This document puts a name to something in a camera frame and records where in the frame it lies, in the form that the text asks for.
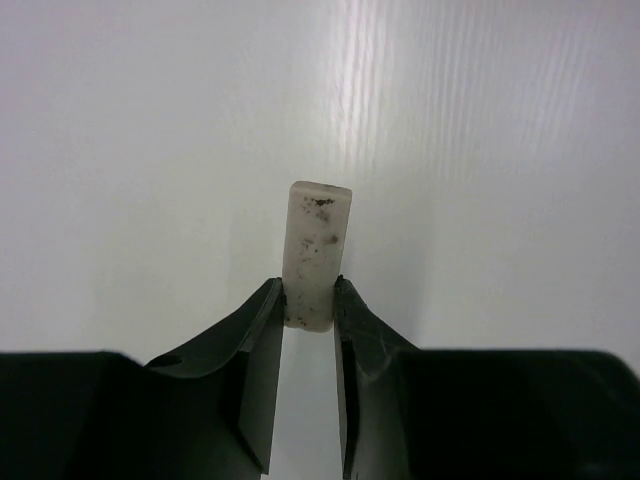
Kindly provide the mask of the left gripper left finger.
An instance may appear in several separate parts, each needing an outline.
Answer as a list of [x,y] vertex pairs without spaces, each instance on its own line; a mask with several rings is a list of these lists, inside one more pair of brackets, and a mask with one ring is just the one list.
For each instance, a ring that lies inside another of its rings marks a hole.
[[270,466],[283,287],[139,363],[121,353],[1,357],[5,479],[258,479]]

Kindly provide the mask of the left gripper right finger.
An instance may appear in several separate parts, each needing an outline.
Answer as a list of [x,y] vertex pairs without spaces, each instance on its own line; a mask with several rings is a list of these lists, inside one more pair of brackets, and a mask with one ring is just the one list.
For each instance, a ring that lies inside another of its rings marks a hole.
[[635,479],[639,380],[597,350],[422,349],[334,286],[347,479]]

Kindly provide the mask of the grey eraser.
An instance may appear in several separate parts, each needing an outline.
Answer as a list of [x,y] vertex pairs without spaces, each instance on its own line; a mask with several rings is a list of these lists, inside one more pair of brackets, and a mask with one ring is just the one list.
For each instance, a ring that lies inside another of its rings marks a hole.
[[290,187],[281,275],[290,328],[331,329],[351,203],[348,188],[311,181]]

